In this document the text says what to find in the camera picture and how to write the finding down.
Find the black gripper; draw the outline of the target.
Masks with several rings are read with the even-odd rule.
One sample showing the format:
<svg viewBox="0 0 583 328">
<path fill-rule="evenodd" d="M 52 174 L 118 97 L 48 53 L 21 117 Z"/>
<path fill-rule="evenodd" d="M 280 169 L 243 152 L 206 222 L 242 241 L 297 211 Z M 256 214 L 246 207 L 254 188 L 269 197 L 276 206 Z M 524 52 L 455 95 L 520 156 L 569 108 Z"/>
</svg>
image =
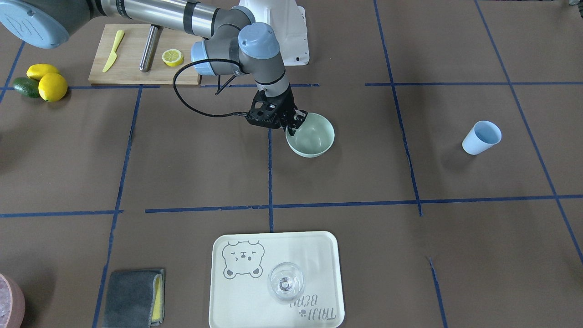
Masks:
<svg viewBox="0 0 583 328">
<path fill-rule="evenodd" d="M 267 96 L 265 91 L 257 92 L 257 101 L 270 103 L 281 125 L 286 126 L 286 133 L 294 136 L 297 129 L 304 123 L 308 112 L 297 109 L 294 102 L 292 88 L 288 87 L 279 96 Z"/>
</svg>

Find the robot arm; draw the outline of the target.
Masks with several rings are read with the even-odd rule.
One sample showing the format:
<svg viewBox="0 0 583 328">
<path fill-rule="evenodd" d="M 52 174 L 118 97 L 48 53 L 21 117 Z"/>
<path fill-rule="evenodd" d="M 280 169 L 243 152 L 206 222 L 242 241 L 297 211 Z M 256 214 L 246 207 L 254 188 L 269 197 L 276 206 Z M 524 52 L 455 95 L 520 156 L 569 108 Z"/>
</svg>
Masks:
<svg viewBox="0 0 583 328">
<path fill-rule="evenodd" d="M 243 5 L 217 8 L 198 0 L 3 0 L 1 23 L 19 39 L 53 49 L 98 16 L 119 16 L 200 36 L 191 64 L 206 76 L 251 75 L 252 106 L 239 112 L 252 125 L 282 128 L 290 136 L 308 113 L 297 108 L 281 43 L 268 23 Z"/>
</svg>

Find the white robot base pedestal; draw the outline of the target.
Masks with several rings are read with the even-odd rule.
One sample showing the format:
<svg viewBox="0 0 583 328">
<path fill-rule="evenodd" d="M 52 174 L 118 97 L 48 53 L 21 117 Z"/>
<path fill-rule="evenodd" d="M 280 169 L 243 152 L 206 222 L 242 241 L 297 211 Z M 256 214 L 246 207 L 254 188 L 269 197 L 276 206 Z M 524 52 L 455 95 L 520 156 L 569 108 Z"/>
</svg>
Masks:
<svg viewBox="0 0 583 328">
<path fill-rule="evenodd" d="M 286 66 L 308 65 L 310 50 L 306 11 L 295 0 L 240 0 L 258 22 L 269 24 L 280 44 Z"/>
</svg>

